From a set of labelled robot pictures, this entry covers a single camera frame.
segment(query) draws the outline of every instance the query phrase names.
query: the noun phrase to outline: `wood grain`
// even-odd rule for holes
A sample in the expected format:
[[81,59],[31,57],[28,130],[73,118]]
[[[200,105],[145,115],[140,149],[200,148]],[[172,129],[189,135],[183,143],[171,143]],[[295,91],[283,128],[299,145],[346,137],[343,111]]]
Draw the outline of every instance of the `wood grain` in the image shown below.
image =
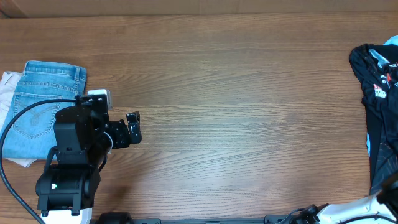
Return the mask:
[[[141,144],[112,151],[95,216],[233,218],[369,191],[366,124],[348,55],[396,34],[392,12],[0,21],[0,71],[28,60],[88,71],[111,119],[141,112]],[[43,162],[4,161],[33,207]],[[0,223],[34,223],[0,185]]]

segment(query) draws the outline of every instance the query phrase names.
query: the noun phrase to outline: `black jacket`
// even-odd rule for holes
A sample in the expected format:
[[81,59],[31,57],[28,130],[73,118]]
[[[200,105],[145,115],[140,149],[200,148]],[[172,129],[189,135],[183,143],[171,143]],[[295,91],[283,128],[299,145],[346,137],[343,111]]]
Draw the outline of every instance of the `black jacket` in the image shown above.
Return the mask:
[[[379,63],[375,54],[387,61]],[[398,46],[364,44],[353,49],[349,62],[364,95],[373,194],[398,171]]]

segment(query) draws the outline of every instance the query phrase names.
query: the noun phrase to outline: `blue denim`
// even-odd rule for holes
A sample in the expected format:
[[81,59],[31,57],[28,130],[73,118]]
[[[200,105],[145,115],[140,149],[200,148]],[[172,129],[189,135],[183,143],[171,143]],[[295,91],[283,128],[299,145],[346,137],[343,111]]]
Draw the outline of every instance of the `blue denim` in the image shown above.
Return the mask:
[[[25,107],[49,99],[74,99],[82,95],[86,70],[79,66],[54,62],[29,61],[12,97],[1,134],[10,120]],[[23,114],[7,134],[3,157],[45,159],[56,146],[53,126],[55,113],[73,103],[49,103]]]

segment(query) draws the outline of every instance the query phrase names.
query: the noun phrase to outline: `clothing pile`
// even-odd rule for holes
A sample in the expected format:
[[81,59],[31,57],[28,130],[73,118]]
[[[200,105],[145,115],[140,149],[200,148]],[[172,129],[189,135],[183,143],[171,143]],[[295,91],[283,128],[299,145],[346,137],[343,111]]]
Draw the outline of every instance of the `clothing pile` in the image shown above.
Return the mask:
[[[29,61],[22,73],[4,72],[0,81],[1,133],[11,119],[27,106],[50,99],[74,99],[82,95],[86,70],[64,63]],[[3,157],[24,167],[46,159],[56,146],[55,113],[73,103],[49,103],[23,114],[7,134]]]
[[398,36],[384,45],[364,44],[349,56],[354,74],[361,82],[362,103],[368,127],[371,189],[398,171]]

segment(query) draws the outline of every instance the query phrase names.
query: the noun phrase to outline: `folded white shirt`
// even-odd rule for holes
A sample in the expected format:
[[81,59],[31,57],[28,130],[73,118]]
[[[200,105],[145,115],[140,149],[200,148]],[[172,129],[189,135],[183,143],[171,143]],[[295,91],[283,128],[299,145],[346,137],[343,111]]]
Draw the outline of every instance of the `folded white shirt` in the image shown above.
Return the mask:
[[[15,88],[21,76],[22,74],[18,72],[4,72],[2,75],[0,81],[0,130],[4,126]],[[7,159],[24,167],[29,167],[35,161],[35,159]]]

